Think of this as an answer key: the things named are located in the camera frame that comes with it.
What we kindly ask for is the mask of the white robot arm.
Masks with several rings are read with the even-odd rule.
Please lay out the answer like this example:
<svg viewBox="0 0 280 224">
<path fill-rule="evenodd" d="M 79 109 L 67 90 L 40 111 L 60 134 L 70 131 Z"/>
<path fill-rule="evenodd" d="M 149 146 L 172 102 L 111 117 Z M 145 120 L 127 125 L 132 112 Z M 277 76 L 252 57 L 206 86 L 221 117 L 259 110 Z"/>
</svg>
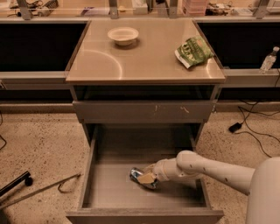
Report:
<svg viewBox="0 0 280 224">
<path fill-rule="evenodd" d="M 182 150 L 175 158 L 145 167 L 136 181 L 142 186 L 153 186 L 158 181 L 182 181 L 200 174 L 248 196 L 246 224 L 280 224 L 280 157 L 249 168 Z"/>
</svg>

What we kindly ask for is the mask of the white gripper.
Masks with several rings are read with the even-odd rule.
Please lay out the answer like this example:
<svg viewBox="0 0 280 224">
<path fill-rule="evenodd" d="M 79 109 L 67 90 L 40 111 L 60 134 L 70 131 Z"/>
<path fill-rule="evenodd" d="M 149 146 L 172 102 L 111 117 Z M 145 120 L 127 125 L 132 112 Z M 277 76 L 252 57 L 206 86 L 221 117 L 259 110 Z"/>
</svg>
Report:
<svg viewBox="0 0 280 224">
<path fill-rule="evenodd" d="M 156 179 L 160 182 L 179 181 L 186 177 L 175 158 L 159 160 L 144 167 L 143 172 L 145 173 L 137 178 L 140 184 L 152 184 Z"/>
</svg>

